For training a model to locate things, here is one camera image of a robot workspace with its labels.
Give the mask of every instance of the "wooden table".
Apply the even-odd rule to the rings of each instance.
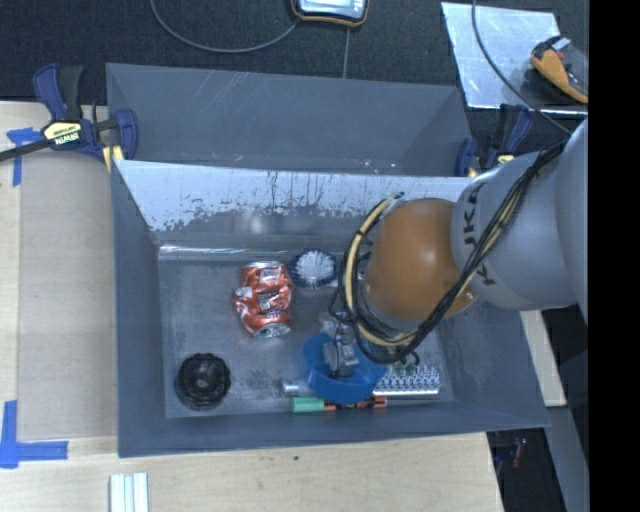
[[[0,102],[0,150],[11,147],[7,129],[38,118],[47,120],[38,104]],[[18,382],[21,189],[11,185],[12,169],[0,164],[2,401],[16,398]],[[563,405],[541,317],[523,320],[545,401]],[[503,510],[483,433],[124,460],[116,446],[115,436],[70,439],[66,461],[0,470],[0,510],[108,510],[109,476],[137,472],[148,474],[153,511]]]

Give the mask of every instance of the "blue clamp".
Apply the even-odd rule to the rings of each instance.
[[[2,437],[0,438],[0,468],[15,469],[23,461],[66,460],[69,441],[20,443],[16,441],[17,401],[4,403]]]
[[[334,378],[329,365],[324,360],[322,347],[333,343],[326,333],[311,336],[305,341],[302,353],[307,363],[306,381],[311,390],[320,398],[340,405],[350,405],[367,399],[387,371],[387,367],[370,361],[360,349],[353,349],[359,360],[351,377]]]
[[[477,172],[486,171],[496,165],[498,157],[515,154],[532,124],[533,114],[524,105],[500,105],[495,134],[480,141],[467,137],[458,151],[454,175],[467,176],[471,167]]]
[[[37,142],[44,139],[42,134],[33,128],[9,130],[7,137],[16,146],[22,146],[24,143]],[[20,183],[22,183],[22,157],[18,155],[13,162],[13,186],[17,187]]]
[[[78,84],[84,68],[82,66],[60,66],[53,63],[39,69],[33,76],[33,88],[51,114],[51,122],[73,121],[80,123],[85,140],[81,144],[51,146],[52,149],[72,150],[104,162],[105,145],[100,141],[96,125],[82,119],[78,104]],[[127,159],[133,158],[138,146],[135,115],[132,110],[122,109],[115,113],[120,131],[120,147]]]

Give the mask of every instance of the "crushed soda can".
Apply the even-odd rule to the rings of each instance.
[[[273,338],[291,330],[293,282],[277,261],[257,261],[240,272],[242,285],[233,302],[242,325],[257,338]]]

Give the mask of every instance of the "blue plastic object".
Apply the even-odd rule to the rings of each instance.
[[[316,334],[309,338],[303,348],[307,363],[306,379],[313,392],[325,400],[341,405],[355,404],[365,400],[386,371],[386,366],[376,364],[354,347],[360,361],[358,368],[348,379],[332,379],[331,369],[325,363],[322,346],[333,342],[328,334]]]
[[[467,137],[464,139],[458,156],[456,157],[456,165],[454,169],[454,175],[464,178],[467,176],[467,169],[471,159],[476,156],[478,150],[478,141],[473,137]]]
[[[132,160],[138,148],[138,123],[133,110],[122,108],[116,111],[120,128],[120,147],[127,160]]]
[[[69,441],[20,443],[16,441],[17,401],[4,403],[2,437],[0,438],[0,468],[15,469],[22,461],[66,460]]]
[[[21,146],[25,142],[37,142],[44,139],[38,130],[33,128],[18,128],[17,130],[9,130],[7,137],[16,147]],[[22,157],[18,155],[13,161],[13,186],[17,187],[22,183]]]
[[[533,124],[533,114],[524,105],[516,105],[516,120],[504,141],[504,152],[514,153],[520,143],[527,137]]]
[[[51,114],[51,121],[60,121],[67,115],[67,106],[62,98],[62,91],[58,86],[60,66],[48,64],[33,75],[33,88],[42,103]]]

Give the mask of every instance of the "wire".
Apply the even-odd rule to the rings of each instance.
[[[566,135],[571,135],[572,133],[571,130],[568,130],[567,128],[562,126],[560,123],[552,119],[550,116],[542,112],[540,109],[534,107],[531,104],[531,102],[525,96],[523,96],[522,93],[518,91],[511,82],[509,82],[509,80],[507,79],[506,76],[504,76],[502,71],[500,71],[496,63],[493,61],[493,59],[489,55],[489,52],[487,51],[487,48],[485,47],[480,37],[480,32],[478,31],[478,23],[476,20],[476,0],[472,0],[472,4],[471,4],[471,23],[473,24],[473,32],[476,36],[476,41],[478,42],[478,46],[480,47],[480,50],[482,50],[482,53],[484,54],[485,59],[487,59],[487,62],[489,63],[493,71],[496,73],[496,75],[498,75],[500,80],[502,80],[504,84],[511,90],[511,92],[513,92],[518,98],[520,98],[520,100],[532,111],[534,111],[536,114],[541,116],[545,121],[551,123],[553,126],[558,128],[560,131],[562,131]]]
[[[158,13],[158,9],[156,8],[156,5],[155,5],[155,0],[149,0],[149,5],[151,7],[151,11],[153,12],[153,15],[155,16],[156,20],[158,20],[158,23],[160,23],[160,26],[162,26],[162,28],[165,29],[169,34],[171,34],[176,39],[182,41],[183,43],[188,44],[189,46],[193,46],[194,48],[198,48],[200,50],[204,50],[206,52],[212,52],[212,53],[240,54],[240,53],[255,52],[258,50],[262,50],[264,48],[268,48],[269,46],[273,46],[274,44],[279,43],[285,37],[291,34],[291,32],[293,32],[293,29],[295,29],[298,26],[298,23],[300,22],[299,19],[296,19],[287,30],[285,30],[282,34],[280,34],[275,39],[267,41],[266,43],[262,43],[256,46],[251,46],[249,48],[237,48],[237,49],[214,48],[212,46],[206,46],[203,44],[196,43],[195,41],[191,41],[190,39],[187,39],[186,37],[181,36],[175,30],[173,30],[169,25],[167,25],[167,23],[160,17],[160,14]]]
[[[465,289],[471,279],[473,279],[482,261],[495,249],[499,241],[508,232],[520,210],[531,183],[538,177],[542,169],[562,152],[565,144],[563,141],[544,148],[538,153],[536,160],[524,171],[507,192],[467,258],[458,281],[442,297],[427,319],[423,321],[416,330],[409,333],[402,333],[389,326],[381,325],[382,323],[377,320],[374,315],[358,305],[356,297],[358,259],[356,255],[359,246],[362,240],[380,220],[382,214],[391,206],[392,201],[398,196],[392,196],[380,202],[370,211],[360,229],[353,236],[349,248],[344,253],[342,269],[338,274],[338,288],[329,306],[329,312],[336,316],[336,313],[333,312],[335,301],[338,297],[342,299],[342,303],[347,312],[346,318],[343,316],[342,320],[351,322],[358,347],[366,357],[379,364],[391,364],[402,360],[409,354],[415,354],[415,349],[444,318],[456,297]],[[386,356],[380,352],[380,348],[382,347],[378,348],[376,353],[374,353],[372,350],[373,347],[368,346],[367,343],[386,347]]]
[[[342,78],[347,78],[347,65],[349,63],[349,39],[351,38],[351,27],[347,27],[347,40],[344,43],[344,60],[342,61]]]

